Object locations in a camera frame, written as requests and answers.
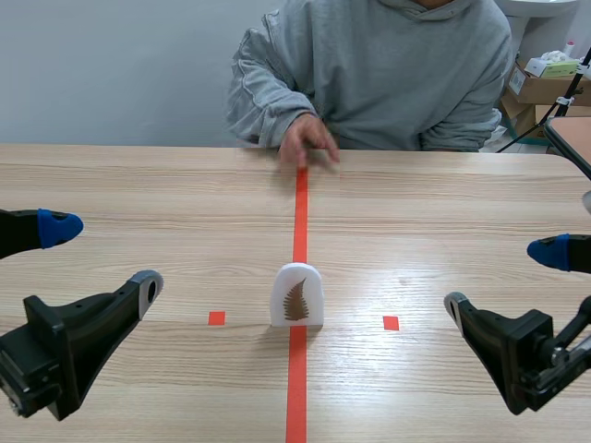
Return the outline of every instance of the red tape line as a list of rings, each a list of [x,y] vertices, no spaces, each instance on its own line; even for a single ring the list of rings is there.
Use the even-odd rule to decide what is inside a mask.
[[[295,184],[294,257],[296,263],[308,261],[308,170],[297,172]],[[306,443],[308,439],[308,356],[306,326],[289,330],[287,369],[287,426],[285,443]]]

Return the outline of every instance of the tissue box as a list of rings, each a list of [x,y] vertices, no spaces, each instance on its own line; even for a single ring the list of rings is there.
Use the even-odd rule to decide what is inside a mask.
[[[538,78],[573,76],[579,66],[578,60],[550,62],[541,58],[532,58],[525,66],[525,71]]]

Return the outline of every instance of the table surface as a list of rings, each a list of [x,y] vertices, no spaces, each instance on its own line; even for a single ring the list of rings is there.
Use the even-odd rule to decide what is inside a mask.
[[[572,150],[591,163],[591,117],[559,117],[549,124]]]
[[[537,308],[557,328],[589,276],[528,259],[534,239],[588,233],[586,178],[555,156],[343,152],[309,173],[308,262],[326,321],[308,331],[308,441],[584,441],[591,377],[515,417],[443,307],[451,291],[507,317]],[[0,263],[0,333],[22,299],[50,305],[157,269],[163,293],[82,408],[0,408],[2,441],[282,442],[288,329],[269,327],[292,257],[295,181],[263,150],[0,145],[2,208],[75,212],[75,241]],[[212,310],[226,326],[207,326]],[[385,331],[382,316],[400,318]]]

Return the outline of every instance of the red square marker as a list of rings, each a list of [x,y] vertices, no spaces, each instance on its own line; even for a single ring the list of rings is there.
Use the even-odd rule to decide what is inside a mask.
[[[400,325],[398,324],[398,317],[384,316],[384,329],[386,329],[386,330],[400,330]]]
[[[225,311],[211,311],[209,326],[223,326],[225,325]]]

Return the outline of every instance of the white block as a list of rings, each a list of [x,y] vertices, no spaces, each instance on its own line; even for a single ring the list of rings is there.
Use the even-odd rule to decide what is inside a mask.
[[[272,326],[322,326],[324,292],[320,273],[305,263],[283,266],[271,293]]]

